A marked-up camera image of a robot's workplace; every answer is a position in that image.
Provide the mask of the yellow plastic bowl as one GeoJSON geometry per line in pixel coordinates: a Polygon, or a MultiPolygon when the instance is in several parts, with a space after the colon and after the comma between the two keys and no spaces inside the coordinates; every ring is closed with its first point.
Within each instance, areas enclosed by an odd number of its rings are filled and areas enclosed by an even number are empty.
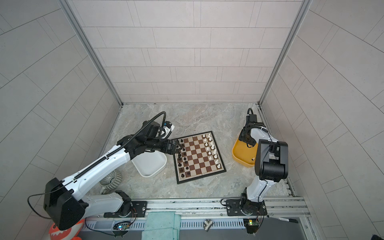
{"type": "Polygon", "coordinates": [[[250,145],[247,145],[237,138],[232,149],[232,157],[237,163],[247,168],[252,168],[255,166],[257,149],[257,143],[253,147],[250,147],[250,145]]]}

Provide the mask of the white plastic tray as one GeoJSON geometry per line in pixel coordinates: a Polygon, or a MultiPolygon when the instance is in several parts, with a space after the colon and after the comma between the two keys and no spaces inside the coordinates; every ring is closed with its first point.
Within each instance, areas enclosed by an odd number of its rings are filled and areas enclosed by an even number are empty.
{"type": "Polygon", "coordinates": [[[144,152],[136,156],[132,162],[142,177],[151,178],[166,167],[167,157],[159,151],[153,153],[144,152]]]}

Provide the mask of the folding chess board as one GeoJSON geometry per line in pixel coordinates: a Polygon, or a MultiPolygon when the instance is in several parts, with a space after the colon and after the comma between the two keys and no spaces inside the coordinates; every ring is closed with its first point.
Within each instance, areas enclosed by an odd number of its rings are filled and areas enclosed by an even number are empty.
{"type": "Polygon", "coordinates": [[[212,131],[176,141],[181,145],[173,155],[178,185],[227,171],[212,131]]]}

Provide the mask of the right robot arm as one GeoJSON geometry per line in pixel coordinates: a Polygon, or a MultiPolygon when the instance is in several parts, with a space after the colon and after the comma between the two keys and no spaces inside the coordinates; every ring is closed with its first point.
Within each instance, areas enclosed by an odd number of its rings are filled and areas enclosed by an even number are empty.
{"type": "Polygon", "coordinates": [[[288,144],[273,138],[264,123],[258,122],[251,108],[247,111],[239,140],[248,148],[257,148],[254,160],[256,176],[241,194],[240,209],[246,216],[265,216],[264,196],[275,183],[288,176],[288,144]]]}

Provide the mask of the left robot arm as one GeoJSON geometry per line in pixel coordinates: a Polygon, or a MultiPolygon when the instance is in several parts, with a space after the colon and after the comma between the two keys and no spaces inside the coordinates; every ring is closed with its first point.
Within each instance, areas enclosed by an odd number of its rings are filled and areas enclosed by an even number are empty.
{"type": "Polygon", "coordinates": [[[120,139],[106,154],[79,170],[58,180],[53,178],[45,187],[44,210],[59,230],[65,231],[81,220],[104,213],[126,216],[131,211],[131,198],[123,191],[87,196],[91,188],[108,174],[133,159],[144,160],[155,153],[174,155],[180,151],[177,140],[170,140],[174,129],[160,112],[145,121],[140,130],[120,139]]]}

